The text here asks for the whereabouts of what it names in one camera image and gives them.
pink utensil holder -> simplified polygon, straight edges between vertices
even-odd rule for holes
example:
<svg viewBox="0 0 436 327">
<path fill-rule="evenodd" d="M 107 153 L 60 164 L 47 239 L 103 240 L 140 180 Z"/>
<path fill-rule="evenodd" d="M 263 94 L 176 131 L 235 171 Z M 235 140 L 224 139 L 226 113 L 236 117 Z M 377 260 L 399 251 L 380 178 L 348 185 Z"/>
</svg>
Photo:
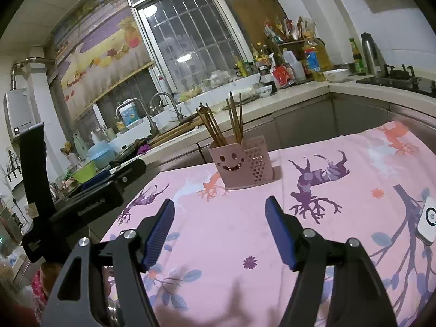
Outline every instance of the pink utensil holder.
<svg viewBox="0 0 436 327">
<path fill-rule="evenodd" d="M 226 138 L 229 145 L 216 147 L 209 153 L 217 166 L 226 190 L 250 188 L 273 181 L 273 167 L 263 136 L 243 139 L 238 144 L 233 136 Z"/>
</svg>

smiley face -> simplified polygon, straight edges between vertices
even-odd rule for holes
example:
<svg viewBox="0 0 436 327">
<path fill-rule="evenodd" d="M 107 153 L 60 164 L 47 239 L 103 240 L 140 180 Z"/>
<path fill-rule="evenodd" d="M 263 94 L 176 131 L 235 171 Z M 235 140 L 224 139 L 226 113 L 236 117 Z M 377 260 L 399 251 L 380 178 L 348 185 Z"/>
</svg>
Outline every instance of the smiley face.
<svg viewBox="0 0 436 327">
<path fill-rule="evenodd" d="M 221 160 L 222 162 L 225 162 L 225 161 L 226 161 L 226 159 L 225 159 L 224 156 L 220 156 L 219 158 L 220 158 L 220 160 Z M 232 154 L 232 158 L 233 158 L 235 161 L 238 160 L 238 156 L 237 156 L 235 153 Z M 233 167 L 228 167 L 228 166 L 226 166 L 226 165 L 223 165 L 222 168 L 225 169 L 226 171 L 236 171 L 237 169 L 240 169 L 240 168 L 241 168 L 241 166 L 243 165 L 243 162 L 244 162 L 244 161 L 245 161 L 245 159 L 242 157 L 242 158 L 239 159 L 239 162 L 238 162 L 235 166 L 233 166 Z"/>
</svg>

water heater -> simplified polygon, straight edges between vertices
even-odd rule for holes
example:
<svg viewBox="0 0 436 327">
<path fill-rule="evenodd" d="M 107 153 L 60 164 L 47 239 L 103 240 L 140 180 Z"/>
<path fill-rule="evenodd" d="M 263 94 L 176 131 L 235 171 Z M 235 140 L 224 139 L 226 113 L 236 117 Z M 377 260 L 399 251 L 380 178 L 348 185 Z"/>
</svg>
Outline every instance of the water heater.
<svg viewBox="0 0 436 327">
<path fill-rule="evenodd" d="M 4 115 L 10 142 L 35 124 L 27 88 L 7 91 L 4 100 Z"/>
</svg>

pink tablecloth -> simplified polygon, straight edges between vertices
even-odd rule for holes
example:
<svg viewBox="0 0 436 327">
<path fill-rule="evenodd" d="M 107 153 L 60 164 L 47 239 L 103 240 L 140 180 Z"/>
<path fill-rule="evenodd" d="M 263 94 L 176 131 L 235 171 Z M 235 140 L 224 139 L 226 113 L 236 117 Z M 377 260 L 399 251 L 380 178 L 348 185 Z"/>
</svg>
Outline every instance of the pink tablecloth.
<svg viewBox="0 0 436 327">
<path fill-rule="evenodd" d="M 161 326 L 277 326 L 297 273 L 281 262 L 265 219 L 274 195 L 325 239 L 358 238 L 383 279 L 401 327 L 436 287 L 435 250 L 415 237 L 423 203 L 436 196 L 436 156 L 390 122 L 361 134 L 270 153 L 276 181 L 224 191 L 214 164 L 163 172 L 120 215 L 105 240 L 156 214 L 176 217 L 158 263 L 143 277 Z M 333 285 L 327 267 L 316 325 Z M 117 299 L 115 286 L 111 293 Z"/>
</svg>

white device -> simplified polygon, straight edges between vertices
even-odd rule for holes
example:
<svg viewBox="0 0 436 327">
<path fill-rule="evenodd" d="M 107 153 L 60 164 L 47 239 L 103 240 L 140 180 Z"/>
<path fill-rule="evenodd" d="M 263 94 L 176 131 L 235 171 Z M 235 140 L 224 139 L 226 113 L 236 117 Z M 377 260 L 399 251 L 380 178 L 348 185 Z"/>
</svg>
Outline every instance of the white device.
<svg viewBox="0 0 436 327">
<path fill-rule="evenodd" d="M 427 197 L 424 210 L 419 219 L 416 237 L 427 246 L 431 246 L 436 239 L 436 201 L 430 196 Z"/>
<path fill-rule="evenodd" d="M 27 88 L 7 91 L 4 96 L 4 115 L 10 141 L 35 124 Z"/>
</svg>

